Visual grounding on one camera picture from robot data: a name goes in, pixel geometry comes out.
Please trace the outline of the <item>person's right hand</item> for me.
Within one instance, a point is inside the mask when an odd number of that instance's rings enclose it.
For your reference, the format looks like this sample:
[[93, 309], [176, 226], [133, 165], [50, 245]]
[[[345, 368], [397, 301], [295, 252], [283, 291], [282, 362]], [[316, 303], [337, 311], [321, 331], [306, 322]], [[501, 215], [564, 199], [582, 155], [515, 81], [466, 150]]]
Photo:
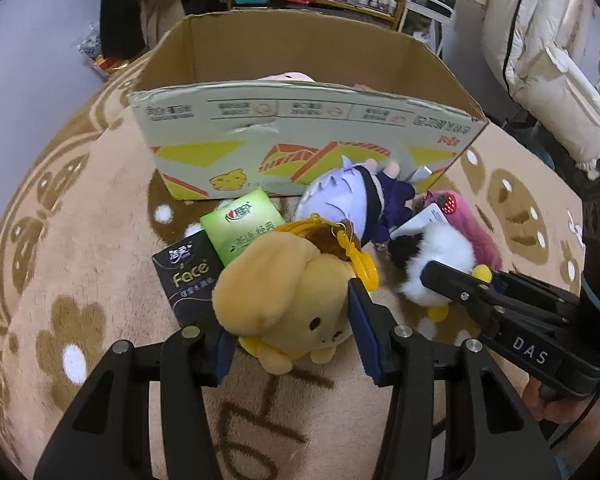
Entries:
[[[539, 422], [542, 419], [556, 422], [556, 424], [571, 424], [581, 416], [585, 409], [593, 401], [589, 396], [584, 400], [562, 399], [558, 401], [547, 401], [540, 397], [542, 384], [535, 378], [530, 377], [524, 387], [521, 399], [526, 404], [532, 417]], [[600, 426], [600, 398], [592, 405], [591, 411], [582, 420], [585, 426]]]

